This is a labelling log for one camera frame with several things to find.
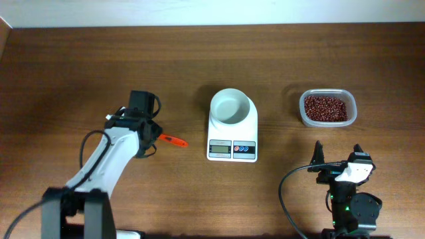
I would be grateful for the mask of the red measuring scoop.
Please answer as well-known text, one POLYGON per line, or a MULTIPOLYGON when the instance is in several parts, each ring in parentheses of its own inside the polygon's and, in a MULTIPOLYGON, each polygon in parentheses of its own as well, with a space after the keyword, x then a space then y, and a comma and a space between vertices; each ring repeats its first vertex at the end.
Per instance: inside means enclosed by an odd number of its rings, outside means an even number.
POLYGON ((185 140, 180 139, 180 138, 178 138, 178 137, 174 137, 174 136, 166 135, 166 134, 164 134, 164 133, 162 133, 162 134, 158 137, 158 139, 160 139, 160 140, 162 140, 162 141, 166 141, 167 143, 170 143, 170 144, 176 145, 176 146, 178 146, 178 147, 188 147, 188 146, 189 146, 189 144, 188 144, 185 140))

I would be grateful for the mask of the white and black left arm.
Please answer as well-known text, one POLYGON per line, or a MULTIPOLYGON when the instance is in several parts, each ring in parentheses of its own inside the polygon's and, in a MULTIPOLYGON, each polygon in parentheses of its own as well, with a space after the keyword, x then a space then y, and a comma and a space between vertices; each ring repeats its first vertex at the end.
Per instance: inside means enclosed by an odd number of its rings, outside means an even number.
POLYGON ((63 188, 49 188, 42 206, 42 238, 143 238, 137 230, 118 230, 110 197, 132 158, 149 157, 162 128, 154 122, 159 97, 132 91, 129 105, 108 117, 99 145, 63 188))

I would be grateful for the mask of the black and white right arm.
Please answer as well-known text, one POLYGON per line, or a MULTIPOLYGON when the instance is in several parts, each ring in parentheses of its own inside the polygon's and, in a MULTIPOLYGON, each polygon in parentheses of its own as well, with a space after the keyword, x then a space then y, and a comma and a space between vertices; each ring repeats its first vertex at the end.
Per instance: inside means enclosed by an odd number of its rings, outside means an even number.
POLYGON ((383 206, 380 198, 359 193, 358 187, 369 180, 376 169, 371 156, 356 144, 348 159, 326 163, 323 146, 317 141, 308 171, 317 173, 317 184, 328 185, 325 197, 332 214, 333 227, 321 232, 322 238, 369 238, 377 229, 377 218, 383 206))

